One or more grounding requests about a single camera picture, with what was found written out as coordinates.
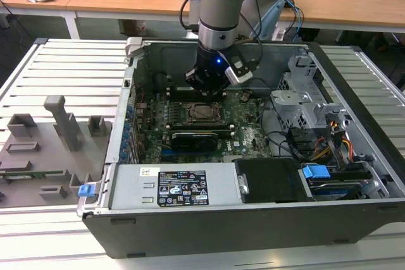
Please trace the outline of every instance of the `blue latch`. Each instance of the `blue latch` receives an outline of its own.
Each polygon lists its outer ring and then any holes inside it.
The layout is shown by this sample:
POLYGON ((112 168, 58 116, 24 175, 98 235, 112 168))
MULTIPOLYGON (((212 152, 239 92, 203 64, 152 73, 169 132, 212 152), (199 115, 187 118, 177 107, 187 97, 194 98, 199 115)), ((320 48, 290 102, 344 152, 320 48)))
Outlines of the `blue latch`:
POLYGON ((81 185, 78 189, 79 197, 94 197, 96 192, 95 185, 81 185))
POLYGON ((309 164, 302 169, 305 178, 329 178, 328 168, 322 164, 309 164))

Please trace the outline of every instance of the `power supply label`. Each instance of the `power supply label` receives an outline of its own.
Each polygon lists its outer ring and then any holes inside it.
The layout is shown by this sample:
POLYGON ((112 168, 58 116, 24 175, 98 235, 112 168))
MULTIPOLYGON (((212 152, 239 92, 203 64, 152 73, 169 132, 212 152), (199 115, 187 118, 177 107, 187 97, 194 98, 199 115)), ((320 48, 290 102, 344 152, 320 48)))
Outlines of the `power supply label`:
POLYGON ((160 207, 208 205, 205 171, 159 172, 160 207))

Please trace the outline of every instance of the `robotic arm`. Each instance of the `robotic arm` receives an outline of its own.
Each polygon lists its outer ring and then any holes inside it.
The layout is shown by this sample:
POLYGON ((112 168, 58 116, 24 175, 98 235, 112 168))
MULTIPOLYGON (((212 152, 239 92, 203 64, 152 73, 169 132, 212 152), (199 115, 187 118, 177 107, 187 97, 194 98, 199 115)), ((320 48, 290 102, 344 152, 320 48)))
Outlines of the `robotic arm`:
POLYGON ((186 81, 202 95, 221 94, 228 85, 252 77, 259 62, 246 61, 235 39, 244 0, 201 0, 197 58, 186 81))

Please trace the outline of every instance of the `black plastic cover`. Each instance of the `black plastic cover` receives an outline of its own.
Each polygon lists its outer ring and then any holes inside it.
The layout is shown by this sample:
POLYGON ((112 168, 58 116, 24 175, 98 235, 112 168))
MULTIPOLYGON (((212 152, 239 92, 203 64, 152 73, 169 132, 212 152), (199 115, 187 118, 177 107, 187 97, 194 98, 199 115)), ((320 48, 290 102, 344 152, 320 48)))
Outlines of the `black plastic cover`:
POLYGON ((237 159, 238 175, 245 175, 249 193, 246 204, 261 202, 306 202, 309 200, 293 159, 237 159))

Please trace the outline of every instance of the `aluminum extrusion table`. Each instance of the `aluminum extrusion table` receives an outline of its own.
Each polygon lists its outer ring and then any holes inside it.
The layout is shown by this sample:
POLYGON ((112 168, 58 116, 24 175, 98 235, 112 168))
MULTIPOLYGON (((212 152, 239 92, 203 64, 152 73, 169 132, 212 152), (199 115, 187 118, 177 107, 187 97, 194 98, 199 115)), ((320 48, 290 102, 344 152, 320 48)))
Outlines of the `aluminum extrusion table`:
MULTIPOLYGON (((0 90, 0 143, 14 113, 52 121, 48 94, 64 94, 78 120, 114 121, 125 41, 59 40, 34 44, 0 90)), ((323 47, 329 58, 405 154, 405 97, 362 53, 323 47)), ((334 92, 327 88, 334 98, 334 92)), ((352 245, 113 260, 76 215, 76 206, 0 209, 1 269, 404 269, 405 223, 394 223, 352 245)))

